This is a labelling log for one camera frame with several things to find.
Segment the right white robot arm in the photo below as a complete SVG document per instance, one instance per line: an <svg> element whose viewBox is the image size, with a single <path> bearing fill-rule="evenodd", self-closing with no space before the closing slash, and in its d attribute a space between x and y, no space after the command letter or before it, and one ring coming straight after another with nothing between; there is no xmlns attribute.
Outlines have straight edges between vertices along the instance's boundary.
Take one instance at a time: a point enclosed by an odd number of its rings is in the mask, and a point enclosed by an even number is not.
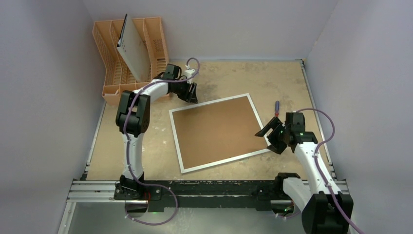
<svg viewBox="0 0 413 234"><path fill-rule="evenodd" d="M266 137L267 149L281 154L286 148L298 158L307 176L305 186L297 174L280 173L274 184L279 198L289 196L301 214L301 223L307 234L346 234L349 231L354 202L335 183L325 164L315 134L305 127L305 116L288 112L285 121L273 117L256 134Z"/></svg>

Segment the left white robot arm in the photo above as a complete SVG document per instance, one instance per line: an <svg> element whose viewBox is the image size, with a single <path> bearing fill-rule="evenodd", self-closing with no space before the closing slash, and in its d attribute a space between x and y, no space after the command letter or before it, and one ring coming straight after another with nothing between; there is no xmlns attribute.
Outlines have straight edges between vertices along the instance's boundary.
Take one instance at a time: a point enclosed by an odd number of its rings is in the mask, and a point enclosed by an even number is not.
<svg viewBox="0 0 413 234"><path fill-rule="evenodd" d="M197 84L193 78L199 69L187 64L186 70L167 64L166 70L159 73L150 83L135 91L124 91L115 118L122 134L125 148L125 162L118 183L118 191L132 199L140 199L147 191L142 176L143 137L150 124L150 106L160 97L174 93L187 103L197 103Z"/></svg>

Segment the blue handled screwdriver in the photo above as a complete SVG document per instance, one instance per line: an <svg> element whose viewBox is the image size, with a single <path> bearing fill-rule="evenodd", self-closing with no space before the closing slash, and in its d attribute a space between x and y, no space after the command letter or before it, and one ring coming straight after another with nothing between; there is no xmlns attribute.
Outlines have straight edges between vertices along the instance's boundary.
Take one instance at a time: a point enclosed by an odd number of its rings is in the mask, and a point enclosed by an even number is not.
<svg viewBox="0 0 413 234"><path fill-rule="evenodd" d="M275 115L276 117L279 116L279 110L280 110L280 102L277 100L277 101L275 102L275 111L274 111L274 115Z"/></svg>

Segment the white picture frame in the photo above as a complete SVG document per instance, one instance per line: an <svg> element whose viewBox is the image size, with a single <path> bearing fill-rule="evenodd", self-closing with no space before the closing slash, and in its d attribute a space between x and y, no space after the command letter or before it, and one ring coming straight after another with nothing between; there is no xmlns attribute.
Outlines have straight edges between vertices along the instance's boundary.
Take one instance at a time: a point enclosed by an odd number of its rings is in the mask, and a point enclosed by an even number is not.
<svg viewBox="0 0 413 234"><path fill-rule="evenodd" d="M250 94L169 111L181 173L190 173L267 153L269 142L255 134L263 124Z"/></svg>

